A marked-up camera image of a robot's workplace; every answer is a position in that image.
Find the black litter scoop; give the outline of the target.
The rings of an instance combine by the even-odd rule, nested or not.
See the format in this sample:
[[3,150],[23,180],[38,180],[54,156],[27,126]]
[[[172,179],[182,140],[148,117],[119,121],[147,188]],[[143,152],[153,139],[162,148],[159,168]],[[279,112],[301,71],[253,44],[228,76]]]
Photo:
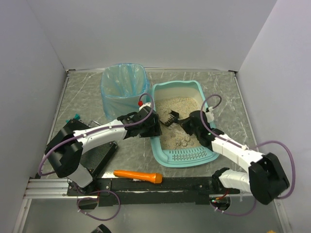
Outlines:
[[165,122],[161,122],[161,123],[166,127],[171,126],[173,123],[181,124],[185,120],[179,119],[179,117],[180,117],[180,114],[178,112],[171,110],[170,117],[168,118],[168,120]]

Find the light blue litter box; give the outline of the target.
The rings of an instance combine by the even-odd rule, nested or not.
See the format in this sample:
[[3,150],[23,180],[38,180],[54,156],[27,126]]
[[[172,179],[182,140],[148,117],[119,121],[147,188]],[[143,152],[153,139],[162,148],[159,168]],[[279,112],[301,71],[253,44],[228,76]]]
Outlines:
[[[201,85],[197,81],[169,81],[154,84],[149,94],[154,101],[174,97],[190,97],[194,98],[199,106],[205,100]],[[160,137],[152,137],[150,141],[154,158],[165,167],[186,168],[198,166],[212,162],[219,157],[217,153],[203,146],[165,150],[160,143]]]

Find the trash bin with blue bag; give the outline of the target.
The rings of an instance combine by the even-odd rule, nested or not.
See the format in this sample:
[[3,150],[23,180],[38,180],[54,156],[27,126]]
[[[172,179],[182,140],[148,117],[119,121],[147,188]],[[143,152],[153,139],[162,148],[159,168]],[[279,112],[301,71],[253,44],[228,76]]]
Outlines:
[[101,78],[103,110],[107,119],[138,111],[142,94],[149,92],[145,68],[139,64],[117,64],[106,68]]

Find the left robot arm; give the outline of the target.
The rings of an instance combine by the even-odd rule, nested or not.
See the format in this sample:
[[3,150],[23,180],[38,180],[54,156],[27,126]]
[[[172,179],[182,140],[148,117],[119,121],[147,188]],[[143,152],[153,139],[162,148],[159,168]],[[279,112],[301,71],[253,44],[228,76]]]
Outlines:
[[108,142],[159,135],[159,115],[153,107],[144,104],[138,112],[120,116],[98,127],[82,130],[62,128],[47,145],[44,159],[49,161],[58,178],[68,178],[85,188],[94,178],[80,162],[83,154]]

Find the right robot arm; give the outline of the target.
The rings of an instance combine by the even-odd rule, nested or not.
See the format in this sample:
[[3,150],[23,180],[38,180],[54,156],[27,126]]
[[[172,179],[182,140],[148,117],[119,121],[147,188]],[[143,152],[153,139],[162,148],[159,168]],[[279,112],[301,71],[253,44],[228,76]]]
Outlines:
[[223,131],[211,127],[204,112],[191,112],[188,118],[179,121],[179,125],[187,134],[195,135],[203,147],[223,155],[244,170],[237,172],[223,168],[216,171],[216,179],[223,187],[250,193],[265,205],[290,187],[275,154],[263,154],[237,143]]

